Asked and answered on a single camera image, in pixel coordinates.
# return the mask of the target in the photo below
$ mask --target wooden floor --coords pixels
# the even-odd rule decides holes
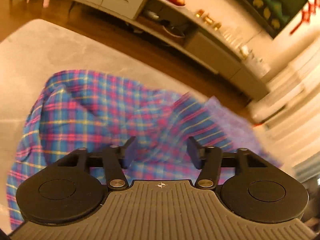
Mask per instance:
[[[10,4],[9,0],[0,0],[0,41],[26,22],[41,18],[117,49],[208,97],[215,96],[224,106],[251,120],[245,109],[246,96],[151,35],[132,33],[123,21],[85,5],[76,5],[68,19],[70,0],[51,0],[47,9],[42,8],[42,2],[31,0],[27,5],[25,1],[13,0]]]

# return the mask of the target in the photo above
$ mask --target gray ribbed plate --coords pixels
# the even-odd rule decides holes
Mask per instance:
[[[25,223],[13,240],[176,240],[176,239],[313,239],[300,220],[279,224],[247,221],[229,210],[210,190],[188,180],[136,181],[112,192],[92,216],[67,226]]]

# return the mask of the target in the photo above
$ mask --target wall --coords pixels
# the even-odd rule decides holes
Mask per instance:
[[[254,50],[258,57],[262,57],[271,67],[271,71],[265,76],[268,81],[287,63],[294,59],[315,38],[320,35],[320,9],[319,13],[311,18],[311,24],[304,24],[298,31],[289,36],[289,32],[300,22],[300,13],[291,23],[274,39],[264,31],[260,25],[235,1],[235,0],[186,0],[186,7],[191,11],[202,8],[217,21],[222,22],[223,27],[237,28],[237,32],[244,41],[255,36],[248,46]]]

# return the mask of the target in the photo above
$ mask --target plaid cloth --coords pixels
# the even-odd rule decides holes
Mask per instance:
[[[7,179],[12,229],[22,222],[15,195],[20,183],[80,147],[96,151],[122,145],[131,136],[139,142],[137,158],[124,170],[133,179],[191,179],[199,175],[186,153],[194,136],[202,145],[234,151],[233,142],[190,95],[150,90],[138,82],[86,70],[62,71],[46,83],[23,130],[16,161]],[[105,183],[102,168],[91,174]],[[221,172],[220,183],[233,176]]]

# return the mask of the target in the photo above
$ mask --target silver screw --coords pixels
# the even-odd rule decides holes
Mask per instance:
[[[200,187],[212,187],[213,186],[213,182],[209,179],[201,179],[198,181],[198,185]]]
[[[110,186],[112,187],[123,187],[125,185],[125,182],[123,179],[113,179],[110,181]]]

